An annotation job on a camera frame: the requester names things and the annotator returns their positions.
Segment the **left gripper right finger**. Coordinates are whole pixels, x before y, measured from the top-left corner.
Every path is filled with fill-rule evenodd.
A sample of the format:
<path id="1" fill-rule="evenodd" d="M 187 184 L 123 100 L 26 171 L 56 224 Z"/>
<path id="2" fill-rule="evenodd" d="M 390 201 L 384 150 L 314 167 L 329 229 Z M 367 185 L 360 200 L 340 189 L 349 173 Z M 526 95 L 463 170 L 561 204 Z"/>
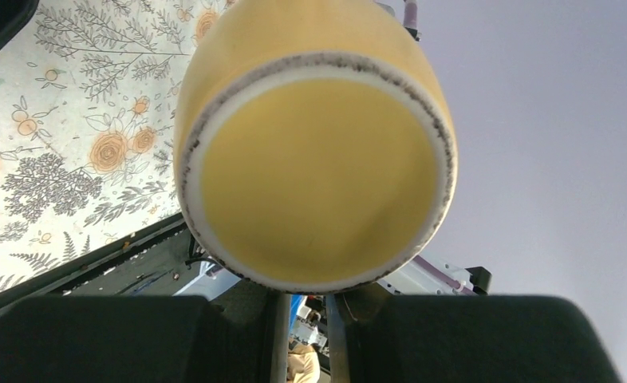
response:
<path id="1" fill-rule="evenodd" d="M 328 301 L 335 382 L 618 382 L 562 298 L 346 293 Z"/>

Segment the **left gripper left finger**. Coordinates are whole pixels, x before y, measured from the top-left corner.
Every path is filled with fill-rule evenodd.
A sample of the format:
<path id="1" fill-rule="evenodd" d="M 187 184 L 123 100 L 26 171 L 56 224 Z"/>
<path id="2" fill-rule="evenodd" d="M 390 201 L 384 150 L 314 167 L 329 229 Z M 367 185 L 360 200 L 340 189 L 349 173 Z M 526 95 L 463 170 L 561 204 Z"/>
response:
<path id="1" fill-rule="evenodd" d="M 0 318 L 0 382 L 283 382 L 274 297 L 46 296 Z"/>

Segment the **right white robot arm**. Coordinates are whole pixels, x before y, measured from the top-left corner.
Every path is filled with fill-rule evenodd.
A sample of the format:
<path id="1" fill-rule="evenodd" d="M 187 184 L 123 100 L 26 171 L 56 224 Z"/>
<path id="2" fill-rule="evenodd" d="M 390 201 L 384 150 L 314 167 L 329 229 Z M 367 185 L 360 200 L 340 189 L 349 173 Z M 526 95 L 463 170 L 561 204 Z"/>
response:
<path id="1" fill-rule="evenodd" d="M 201 271 L 184 287 L 176 291 L 177 295 L 201 295 L 213 300 L 239 281 L 239 277 L 227 270 L 210 277 L 205 274 L 210 267 L 202 265 Z M 437 256 L 417 255 L 409 263 L 388 276 L 378 284 L 391 294 L 445 294 L 445 295 L 482 295 L 486 291 L 474 284 L 472 270 L 455 266 Z"/>

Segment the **yellow mug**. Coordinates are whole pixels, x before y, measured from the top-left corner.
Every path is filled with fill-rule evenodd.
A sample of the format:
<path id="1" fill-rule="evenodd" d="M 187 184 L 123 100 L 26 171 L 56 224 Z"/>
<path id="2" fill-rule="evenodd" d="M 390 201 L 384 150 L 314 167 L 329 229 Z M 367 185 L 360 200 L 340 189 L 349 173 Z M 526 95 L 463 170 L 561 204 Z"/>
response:
<path id="1" fill-rule="evenodd" d="M 198 44 L 175 109 L 175 185 L 199 244 L 291 294 L 415 258 L 458 172 L 424 52 L 373 1 L 239 1 Z"/>

